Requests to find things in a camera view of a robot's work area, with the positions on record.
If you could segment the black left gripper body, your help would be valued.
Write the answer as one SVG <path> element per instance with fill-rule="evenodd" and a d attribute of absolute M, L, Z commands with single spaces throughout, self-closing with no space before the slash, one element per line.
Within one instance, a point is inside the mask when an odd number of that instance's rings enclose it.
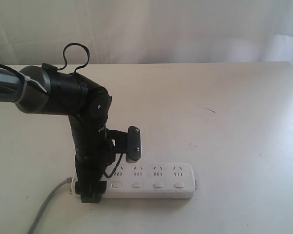
<path fill-rule="evenodd" d="M 81 146 L 75 146 L 75 168 L 77 181 L 75 188 L 105 188 L 101 181 L 107 166 L 115 161 L 115 147 L 104 146 L 94 154 Z"/>

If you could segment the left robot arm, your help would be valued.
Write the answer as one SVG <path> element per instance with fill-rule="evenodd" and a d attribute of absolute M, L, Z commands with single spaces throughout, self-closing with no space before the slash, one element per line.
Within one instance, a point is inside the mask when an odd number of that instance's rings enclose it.
<path fill-rule="evenodd" d="M 79 73 L 30 65 L 20 71 L 0 64 L 0 102 L 23 113 L 68 116 L 75 146 L 77 194 L 97 203 L 106 192 L 103 174 L 115 160 L 106 122 L 112 98 L 106 88 Z"/>

